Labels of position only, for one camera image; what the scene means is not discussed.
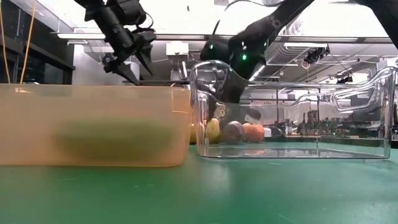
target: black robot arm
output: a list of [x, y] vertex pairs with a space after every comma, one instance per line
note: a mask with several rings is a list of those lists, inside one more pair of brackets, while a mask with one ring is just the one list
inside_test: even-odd
[[[140, 63], [150, 70], [150, 44], [156, 39], [155, 31], [151, 28], [140, 28], [146, 20], [146, 12], [139, 4], [139, 0], [75, 0], [86, 9], [85, 21], [94, 20], [105, 35], [105, 42], [112, 46], [114, 53], [106, 54], [102, 63], [105, 72], [113, 72], [136, 85], [139, 79], [124, 61], [135, 55]], [[136, 25], [137, 29], [130, 31], [126, 25]]]
[[[284, 0], [270, 15], [248, 25], [229, 41], [210, 39], [201, 52], [201, 60], [221, 60], [228, 63], [239, 76], [248, 80], [255, 67], [266, 65], [264, 51], [275, 40], [284, 26], [296, 18], [314, 0]], [[398, 48], [398, 1], [356, 0], [358, 4], [373, 10], [377, 19]], [[223, 94], [219, 100], [227, 103], [239, 102], [248, 83], [231, 77], [221, 87]]]

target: transparent container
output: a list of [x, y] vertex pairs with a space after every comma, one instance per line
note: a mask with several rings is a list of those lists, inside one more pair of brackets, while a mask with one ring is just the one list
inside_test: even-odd
[[198, 153], [388, 158], [396, 73], [384, 68], [357, 85], [250, 82], [223, 62], [199, 63], [190, 75]]
[[0, 85], [0, 165], [180, 165], [190, 91], [171, 87]]

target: orange plastic bin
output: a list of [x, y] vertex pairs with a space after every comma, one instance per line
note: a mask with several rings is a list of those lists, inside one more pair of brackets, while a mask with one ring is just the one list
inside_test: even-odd
[[0, 85], [0, 165], [180, 165], [190, 91], [171, 87]]

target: dark purple fruit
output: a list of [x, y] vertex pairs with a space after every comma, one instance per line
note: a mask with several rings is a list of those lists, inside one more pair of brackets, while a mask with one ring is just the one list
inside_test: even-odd
[[224, 142], [240, 142], [244, 140], [244, 129], [237, 121], [229, 122], [221, 131], [221, 140]]

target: green table surface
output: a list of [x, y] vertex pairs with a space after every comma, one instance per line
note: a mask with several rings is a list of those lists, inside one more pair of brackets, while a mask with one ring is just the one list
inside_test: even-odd
[[0, 224], [398, 223], [389, 161], [202, 159], [180, 167], [0, 167]]

